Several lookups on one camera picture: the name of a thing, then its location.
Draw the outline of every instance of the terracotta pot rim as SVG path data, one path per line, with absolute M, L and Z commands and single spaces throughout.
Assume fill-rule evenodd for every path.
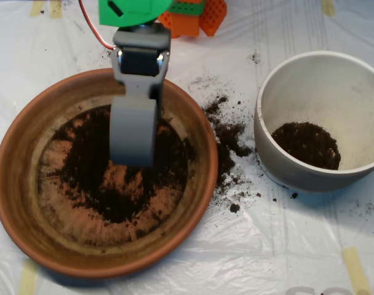
M 13 134 L 13 130 L 16 128 L 16 126 L 19 125 L 20 121 L 26 116 L 26 113 L 33 108 L 36 104 L 38 104 L 41 100 L 43 100 L 50 92 L 54 92 L 60 87 L 64 86 L 65 84 L 68 84 L 72 81 L 78 80 L 78 79 L 85 79 L 85 78 L 91 78 L 94 76 L 102 75 L 102 74 L 109 74 L 113 73 L 112 69 L 96 69 L 92 71 L 87 71 L 83 73 L 79 73 L 77 75 L 71 76 L 69 78 L 66 78 L 53 86 L 49 87 L 48 89 L 44 90 L 42 93 L 40 93 L 37 97 L 35 97 L 32 101 L 30 101 L 23 110 L 18 114 L 18 116 L 15 118 L 15 120 L 12 122 L 11 126 L 9 127 L 6 135 L 4 136 L 1 145 L 0 145 L 0 169 L 1 165 L 5 158 L 5 150 L 6 146 L 9 144 L 10 137 Z M 184 99 L 188 101 L 188 103 L 191 105 L 192 109 L 197 114 L 199 120 L 207 127 L 208 131 L 208 137 L 207 142 L 209 145 L 210 151 L 217 151 L 217 145 L 215 141 L 215 137 L 213 134 L 213 131 L 211 129 L 211 126 L 202 112 L 201 108 L 198 106 L 198 104 L 181 88 L 176 86 L 175 84 L 165 81 L 167 86 L 174 89 L 177 92 L 180 92 Z M 142 258 L 131 262 L 129 264 L 124 264 L 116 267 L 109 267 L 105 269 L 98 269 L 98 268 L 85 268 L 80 269 L 77 267 L 71 267 L 69 265 L 65 265 L 62 263 L 58 263 L 57 261 L 53 261 L 49 259 L 47 256 L 37 253 L 35 250 L 33 250 L 29 244 L 25 243 L 20 236 L 16 233 L 16 230 L 13 228 L 12 224 L 9 221 L 7 208 L 4 207 L 4 205 L 1 202 L 2 194 L 1 194 L 1 187 L 0 187 L 0 220 L 2 222 L 2 225 L 4 226 L 6 232 L 11 237 L 12 241 L 32 260 L 36 261 L 38 264 L 53 270 L 58 273 L 62 273 L 64 275 L 70 275 L 73 277 L 81 277 L 81 278 L 108 278 L 108 277 L 114 277 L 117 275 L 126 275 L 129 273 L 132 273 L 134 271 L 140 270 L 142 268 L 148 267 L 151 264 L 154 264 L 156 261 L 160 260 L 167 254 L 169 254 L 172 250 L 174 250 L 197 226 L 198 222 L 203 217 L 207 206 L 209 205 L 210 199 L 212 198 L 212 194 L 215 188 L 216 184 L 216 178 L 217 178 L 217 170 L 218 170 L 218 159 L 217 159 L 217 153 L 211 152 L 209 155 L 209 176 L 207 180 L 207 186 L 205 188 L 205 191 L 202 195 L 201 201 L 198 204 L 196 210 L 194 211 L 192 217 L 189 219 L 188 223 L 185 224 L 185 226 L 177 232 L 166 244 L 164 244 L 162 247 L 158 248 L 157 250 L 153 251 L 152 253 L 143 256 Z

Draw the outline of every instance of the dirt crumbs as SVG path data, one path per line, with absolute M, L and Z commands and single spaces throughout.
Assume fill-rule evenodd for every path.
M 194 152 L 160 120 L 153 168 L 114 165 L 109 156 L 109 118 L 110 106 L 91 109 L 56 132 L 52 140 L 66 141 L 71 148 L 54 175 L 60 177 L 60 191 L 74 201 L 73 208 L 91 208 L 107 222 L 121 223 L 131 221 L 157 190 L 184 191 L 188 158 Z
M 322 127 L 305 123 L 286 123 L 272 134 L 278 145 L 293 157 L 315 167 L 337 170 L 340 153 L 336 140 Z
M 229 185 L 226 182 L 226 175 L 229 176 L 231 169 L 235 166 L 235 162 L 231 158 L 231 151 L 238 157 L 245 157 L 252 153 L 252 149 L 249 147 L 239 145 L 239 135 L 244 132 L 245 125 L 236 122 L 224 123 L 220 120 L 221 110 L 219 105 L 227 100 L 227 96 L 217 95 L 215 101 L 203 109 L 209 122 L 212 123 L 213 130 L 218 140 L 217 188 L 220 188 L 222 191 Z M 240 181 L 240 178 L 234 179 L 235 183 Z
M 240 210 L 240 206 L 238 204 L 232 204 L 229 208 L 230 212 L 237 213 Z

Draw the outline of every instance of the plastic sheet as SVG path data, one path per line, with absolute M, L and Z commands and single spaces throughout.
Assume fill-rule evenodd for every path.
M 84 1 L 98 26 L 97 2 Z M 281 61 L 329 49 L 374 66 L 374 0 L 227 5 L 215 37 L 201 32 L 197 39 L 172 41 L 167 78 L 201 106 L 218 94 L 229 96 L 224 120 L 247 125 L 241 140 L 251 148 L 258 88 Z M 115 29 L 98 29 L 110 42 Z M 110 67 L 107 53 L 77 1 L 0 1 L 0 143 L 39 92 L 73 74 Z M 292 191 L 261 175 L 254 153 L 233 157 L 233 172 L 246 182 L 217 194 L 196 230 L 165 259 L 134 275 L 99 281 L 40 267 L 35 294 L 354 294 L 341 256 L 350 246 L 358 249 L 374 294 L 374 172 L 338 192 L 292 199 Z M 232 203 L 241 206 L 236 214 L 229 210 Z M 0 295 L 26 294 L 25 259 L 0 222 Z

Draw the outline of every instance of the orange 3d printed part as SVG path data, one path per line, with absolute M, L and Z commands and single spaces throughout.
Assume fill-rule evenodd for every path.
M 214 36 L 226 16 L 224 0 L 182 0 L 177 1 L 178 9 L 169 9 L 158 20 L 172 31 L 172 38 L 181 35 L 197 37 L 199 27 L 208 36 Z

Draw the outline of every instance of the terracotta pot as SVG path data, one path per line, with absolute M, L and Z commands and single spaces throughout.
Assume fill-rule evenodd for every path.
M 186 189 L 173 205 L 163 204 L 169 215 L 156 227 L 141 236 L 126 224 L 104 226 L 101 216 L 93 218 L 95 212 L 90 219 L 86 208 L 71 209 L 69 200 L 58 200 L 57 179 L 49 183 L 45 197 L 39 193 L 40 164 L 55 131 L 84 111 L 110 104 L 123 91 L 111 69 L 69 77 L 30 102 L 1 143 L 1 222 L 24 253 L 53 271 L 105 278 L 147 267 L 190 234 L 213 195 L 218 162 L 212 128 L 195 101 L 169 81 L 164 85 L 164 117 L 172 119 L 181 139 L 188 138 L 196 159 L 188 165 Z

